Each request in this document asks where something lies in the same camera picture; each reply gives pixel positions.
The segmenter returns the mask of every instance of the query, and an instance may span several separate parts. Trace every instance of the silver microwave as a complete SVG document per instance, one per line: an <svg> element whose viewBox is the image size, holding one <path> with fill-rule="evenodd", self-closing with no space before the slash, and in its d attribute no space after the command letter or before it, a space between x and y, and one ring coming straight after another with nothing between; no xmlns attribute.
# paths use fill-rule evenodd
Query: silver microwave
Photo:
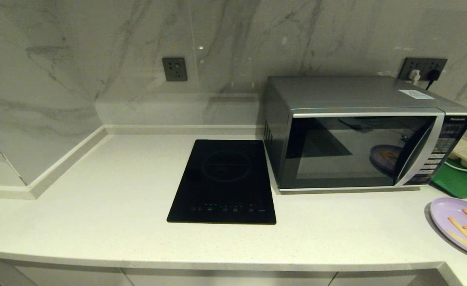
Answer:
<svg viewBox="0 0 467 286"><path fill-rule="evenodd" d="M269 77L264 143L282 193L430 183L467 108L389 76Z"/></svg>

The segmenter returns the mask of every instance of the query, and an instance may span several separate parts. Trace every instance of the electrical outlet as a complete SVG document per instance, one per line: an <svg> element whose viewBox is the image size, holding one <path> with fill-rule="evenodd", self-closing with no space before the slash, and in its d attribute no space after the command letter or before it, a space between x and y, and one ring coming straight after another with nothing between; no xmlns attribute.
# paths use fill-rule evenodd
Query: electrical outlet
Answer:
<svg viewBox="0 0 467 286"><path fill-rule="evenodd" d="M186 81L186 64L184 58L163 58L166 81Z"/></svg>
<svg viewBox="0 0 467 286"><path fill-rule="evenodd" d="M446 58L406 58L399 73L398 79L410 80L408 77L412 70L419 70L421 79L429 80L428 74L432 70L437 70L442 74L446 66Z"/></svg>

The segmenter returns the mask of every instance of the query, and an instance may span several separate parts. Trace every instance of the induction cooktop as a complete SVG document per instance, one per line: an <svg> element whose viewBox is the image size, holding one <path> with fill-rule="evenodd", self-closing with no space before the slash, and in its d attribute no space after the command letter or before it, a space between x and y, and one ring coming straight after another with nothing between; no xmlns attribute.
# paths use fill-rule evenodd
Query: induction cooktop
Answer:
<svg viewBox="0 0 467 286"><path fill-rule="evenodd" d="M275 224L264 143L196 140L166 220Z"/></svg>

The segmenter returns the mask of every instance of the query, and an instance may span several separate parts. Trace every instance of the green cutting board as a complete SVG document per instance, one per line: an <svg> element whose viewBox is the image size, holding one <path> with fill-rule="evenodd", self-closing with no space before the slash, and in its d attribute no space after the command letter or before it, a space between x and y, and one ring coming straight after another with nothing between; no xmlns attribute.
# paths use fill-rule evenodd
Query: green cutting board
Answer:
<svg viewBox="0 0 467 286"><path fill-rule="evenodd" d="M447 163L462 169L465 168L459 163L459 160L447 159ZM467 198L467 172L455 170L444 164L433 177L433 183L453 197Z"/></svg>

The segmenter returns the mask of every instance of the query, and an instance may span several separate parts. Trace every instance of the cooking zone circle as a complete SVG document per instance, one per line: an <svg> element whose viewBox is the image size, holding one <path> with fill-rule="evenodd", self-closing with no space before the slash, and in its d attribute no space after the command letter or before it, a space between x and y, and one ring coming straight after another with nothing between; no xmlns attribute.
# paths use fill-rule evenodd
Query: cooking zone circle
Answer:
<svg viewBox="0 0 467 286"><path fill-rule="evenodd" d="M220 150L209 154L202 162L201 171L219 183L232 183L248 176L251 160L246 154L234 150Z"/></svg>

